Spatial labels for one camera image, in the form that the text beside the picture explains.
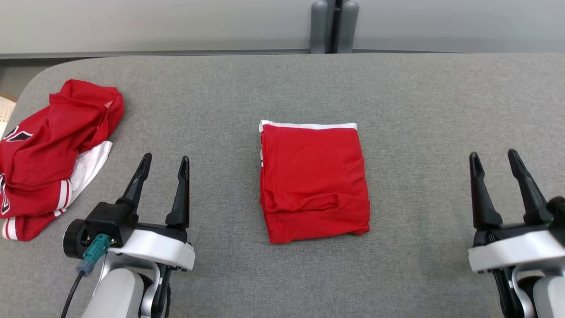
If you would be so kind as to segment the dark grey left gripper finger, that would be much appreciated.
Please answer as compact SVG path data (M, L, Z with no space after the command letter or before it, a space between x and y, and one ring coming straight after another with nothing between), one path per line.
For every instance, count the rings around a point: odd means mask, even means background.
M124 194L117 199L117 204L126 205L131 212L137 211L140 196L143 191L143 184L149 176L152 159L153 156L151 153L146 153L143 156Z
M166 217L166 225L171 229L187 229L189 227L189 195L190 195L190 161L183 156L178 169L178 186L171 212Z

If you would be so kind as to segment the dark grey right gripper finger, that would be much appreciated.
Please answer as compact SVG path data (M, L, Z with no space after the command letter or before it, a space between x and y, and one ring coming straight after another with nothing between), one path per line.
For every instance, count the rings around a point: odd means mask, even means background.
M498 229L502 216L494 209L484 183L485 171L477 152L469 155L473 226L476 230Z
M520 187L525 210L524 222L527 225L549 224L553 221L553 215L547 210L547 201L532 175L525 167L519 153L517 150L509 149L507 156L512 174Z

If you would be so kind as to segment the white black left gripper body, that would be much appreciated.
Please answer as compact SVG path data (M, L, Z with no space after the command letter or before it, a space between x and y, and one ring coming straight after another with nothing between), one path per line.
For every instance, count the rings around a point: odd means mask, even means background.
M182 271L192 270L196 260L186 229L139 223L122 247L111 247L109 255L127 256Z

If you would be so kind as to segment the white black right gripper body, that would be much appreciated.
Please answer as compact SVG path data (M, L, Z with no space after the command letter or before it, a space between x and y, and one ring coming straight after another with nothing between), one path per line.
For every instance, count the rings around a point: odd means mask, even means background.
M565 257L562 244L546 225L483 225L476 230L468 261L475 273Z

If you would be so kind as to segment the red jersey striped white sleeves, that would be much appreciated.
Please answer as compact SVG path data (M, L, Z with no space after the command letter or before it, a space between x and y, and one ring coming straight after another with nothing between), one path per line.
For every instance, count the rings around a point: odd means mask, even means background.
M105 165L124 114L115 87L67 80L0 139L0 232L29 241L63 215Z

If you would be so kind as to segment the red garment with white trim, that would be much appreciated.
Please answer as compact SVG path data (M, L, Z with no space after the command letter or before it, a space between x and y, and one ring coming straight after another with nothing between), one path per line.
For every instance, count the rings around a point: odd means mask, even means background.
M271 244L370 230L371 203L356 123L262 120L260 205Z

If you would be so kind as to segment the woven laundry basket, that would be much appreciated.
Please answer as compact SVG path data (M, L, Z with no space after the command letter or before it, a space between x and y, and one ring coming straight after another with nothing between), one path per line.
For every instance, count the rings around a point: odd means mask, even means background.
M0 136L4 134L17 101L16 97L0 92Z

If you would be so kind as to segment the grey partition post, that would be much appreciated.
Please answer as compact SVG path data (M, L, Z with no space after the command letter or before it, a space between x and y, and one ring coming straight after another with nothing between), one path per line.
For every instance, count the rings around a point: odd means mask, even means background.
M355 0L315 0L311 6L309 52L352 53L359 8Z

